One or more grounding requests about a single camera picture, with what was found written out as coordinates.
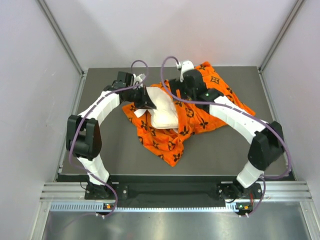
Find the white pillow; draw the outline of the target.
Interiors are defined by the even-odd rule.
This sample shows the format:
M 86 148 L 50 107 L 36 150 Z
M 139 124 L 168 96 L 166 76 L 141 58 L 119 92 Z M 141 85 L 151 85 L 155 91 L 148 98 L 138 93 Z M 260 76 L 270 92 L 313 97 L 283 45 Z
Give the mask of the white pillow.
M 147 87 L 146 91 L 155 109 L 137 109 L 134 115 L 141 118 L 149 112 L 151 126 L 159 130 L 178 130 L 179 119 L 173 100 L 159 87 Z

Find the orange patterned pillowcase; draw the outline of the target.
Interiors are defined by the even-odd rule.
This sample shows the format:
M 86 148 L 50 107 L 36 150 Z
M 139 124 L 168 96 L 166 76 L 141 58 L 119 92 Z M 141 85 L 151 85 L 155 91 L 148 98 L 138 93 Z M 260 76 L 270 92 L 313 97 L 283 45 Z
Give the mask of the orange patterned pillowcase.
M 256 113 L 242 103 L 235 92 L 220 77 L 212 65 L 205 61 L 195 67 L 200 71 L 208 88 L 222 92 L 233 104 L 255 116 Z M 213 117 L 194 104 L 174 101 L 179 126 L 177 130 L 156 129 L 152 126 L 152 115 L 148 111 L 141 117 L 135 115 L 137 108 L 133 103 L 122 107 L 129 121 L 136 127 L 140 143 L 150 152 L 174 167 L 184 153 L 184 141 L 193 135 L 214 131 L 226 125 L 222 120 Z

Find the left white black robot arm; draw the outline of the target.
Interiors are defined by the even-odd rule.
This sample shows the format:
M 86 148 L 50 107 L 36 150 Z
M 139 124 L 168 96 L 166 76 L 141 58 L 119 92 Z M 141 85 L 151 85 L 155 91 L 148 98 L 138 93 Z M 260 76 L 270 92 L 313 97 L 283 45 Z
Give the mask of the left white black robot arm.
M 153 108 L 144 82 L 145 74 L 118 72 L 117 79 L 107 85 L 99 97 L 78 115 L 67 119 L 66 150 L 75 157 L 88 175 L 86 191 L 94 199 L 107 199 L 114 191 L 110 173 L 106 170 L 100 152 L 102 136 L 100 126 L 106 117 L 122 102 L 134 102 Z

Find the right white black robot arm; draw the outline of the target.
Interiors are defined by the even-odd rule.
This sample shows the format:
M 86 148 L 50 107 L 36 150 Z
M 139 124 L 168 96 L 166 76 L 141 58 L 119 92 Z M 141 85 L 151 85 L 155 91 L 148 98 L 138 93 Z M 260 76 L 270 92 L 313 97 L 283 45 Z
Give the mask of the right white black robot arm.
M 247 163 L 229 185 L 233 199 L 245 198 L 251 193 L 252 185 L 284 153 L 282 126 L 250 115 L 218 89 L 207 87 L 196 69 L 181 73 L 179 78 L 169 80 L 168 85 L 174 99 L 194 104 L 225 122 L 250 144 Z

